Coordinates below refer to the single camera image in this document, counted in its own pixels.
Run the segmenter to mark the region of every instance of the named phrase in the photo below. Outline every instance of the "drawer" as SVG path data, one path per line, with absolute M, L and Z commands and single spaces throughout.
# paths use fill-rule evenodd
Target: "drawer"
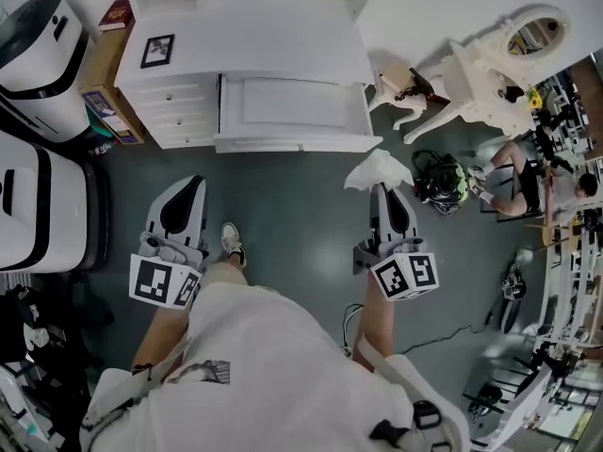
M 373 136 L 225 137 L 214 136 L 217 153 L 365 153 L 381 142 Z
M 175 149 L 175 148 L 180 148 L 180 147 L 201 147 L 201 146 L 213 146 L 214 145 L 213 137 L 208 134 L 200 134 L 195 137 L 188 137 L 188 136 L 155 137 L 155 140 L 162 149 Z
M 171 112 L 165 114 L 157 114 L 155 116 L 140 116 L 144 125 L 148 128 L 156 128 L 162 126 L 186 125 L 200 122 L 209 122 L 211 114 L 195 109 L 192 112 Z
M 208 107 L 208 105 L 204 105 L 203 100 L 199 102 L 184 101 L 173 103 L 170 106 L 163 106 L 160 108 L 141 108 L 139 106 L 139 108 L 136 109 L 136 113 L 141 119 L 154 119 L 162 116 L 169 116 L 175 113 L 190 114 L 194 112 L 201 112 L 204 108 Z
M 199 134 L 213 136 L 218 132 L 218 128 L 212 125 L 210 121 L 197 121 L 183 123 L 180 125 L 159 125 L 156 127 L 147 127 L 151 135 L 155 138 L 166 136 L 198 136 Z
M 152 79 L 122 90 L 133 107 L 156 105 L 180 99 L 209 99 L 217 95 L 215 76 L 202 74 L 176 75 L 170 78 Z

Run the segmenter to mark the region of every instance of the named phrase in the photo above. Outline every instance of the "person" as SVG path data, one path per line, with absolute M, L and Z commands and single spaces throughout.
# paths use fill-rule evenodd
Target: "person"
M 412 427 L 402 386 L 371 373 L 357 348 L 345 357 L 293 301 L 248 285 L 234 224 L 222 226 L 221 243 L 224 260 L 203 275 L 190 311 L 157 309 L 134 369 L 162 362 L 186 335 L 181 362 L 92 451 L 365 451 L 383 449 L 369 438 L 383 420 Z M 358 336 L 388 357 L 393 326 L 394 303 L 369 274 Z
M 538 113 L 540 125 L 536 127 L 536 132 L 544 131 L 548 136 L 550 133 L 555 131 L 562 122 L 567 121 L 570 118 L 569 107 L 565 105 L 562 110 L 555 117 L 551 116 L 548 110 L 542 110 Z
M 494 196 L 485 187 L 488 174 L 509 159 L 521 185 L 521 191 L 512 201 Z M 547 226 L 567 224 L 576 213 L 580 200 L 593 197 L 598 187 L 590 172 L 582 174 L 576 182 L 574 175 L 561 166 L 556 169 L 547 166 L 545 177 L 538 176 L 524 152 L 512 141 L 507 142 L 485 166 L 473 166 L 467 172 L 471 190 L 496 211 L 516 217 L 540 210 L 545 213 Z

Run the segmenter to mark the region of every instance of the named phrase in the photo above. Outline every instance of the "gray floor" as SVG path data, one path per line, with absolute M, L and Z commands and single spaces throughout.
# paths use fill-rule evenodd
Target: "gray floor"
M 380 147 L 409 167 L 415 150 L 461 158 L 499 135 L 484 124 L 457 120 L 406 146 L 401 134 L 391 130 L 399 116 L 397 109 L 382 107 L 372 116 L 373 126 L 384 137 Z M 107 266 L 90 275 L 90 283 L 94 294 L 110 306 L 116 323 L 88 335 L 92 350 L 106 366 L 129 366 L 154 312 L 153 306 L 128 298 L 129 254 L 138 248 L 153 199 L 191 174 L 201 174 L 208 182 L 205 239 L 212 255 L 220 251 L 221 224 L 232 220 L 248 253 L 250 282 L 297 301 L 340 343 L 344 308 L 363 299 L 366 281 L 351 275 L 351 249 L 368 236 L 368 193 L 343 189 L 348 173 L 364 158 L 349 153 L 216 154 L 213 148 L 163 152 L 154 144 L 111 151 L 101 161 L 112 184 L 111 253 Z M 540 246 L 538 232 L 525 228 L 524 221 L 496 224 L 494 215 L 480 213 L 473 197 L 445 218 L 413 198 L 410 187 L 402 190 L 435 252 L 441 285 L 419 299 L 397 304 L 397 350 L 465 325 L 480 329 L 515 250 Z M 544 260 L 545 254 L 538 253 L 528 271 L 530 291 L 518 330 L 538 318 Z M 503 348 L 522 343 L 521 337 L 496 332 L 495 321 L 483 333 L 462 331 L 452 340 L 413 350 L 409 357 L 441 394 L 466 406 L 461 393 L 474 381 L 470 377 L 482 356 L 496 357 Z

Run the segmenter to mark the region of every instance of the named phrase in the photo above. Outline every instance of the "white sneaker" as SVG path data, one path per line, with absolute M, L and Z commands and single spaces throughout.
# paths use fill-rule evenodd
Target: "white sneaker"
M 247 265 L 245 250 L 241 245 L 238 229 L 232 222 L 222 224 L 221 241 L 226 255 L 230 257 L 234 252 L 239 253 L 241 255 L 241 266 L 245 267 Z
M 486 190 L 483 183 L 474 177 L 469 178 L 469 187 L 477 197 L 481 196 L 481 193 Z
M 483 172 L 483 169 L 480 168 L 480 166 L 471 166 L 467 168 L 467 174 L 469 174 L 469 176 L 471 177 L 478 179 L 479 181 L 486 180 L 486 175 Z

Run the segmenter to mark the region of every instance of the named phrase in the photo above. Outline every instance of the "oval mirror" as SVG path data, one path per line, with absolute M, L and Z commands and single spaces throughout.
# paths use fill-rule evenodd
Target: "oval mirror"
M 522 26 L 507 45 L 514 56 L 528 56 L 546 49 L 562 32 L 562 25 L 555 19 L 541 18 Z

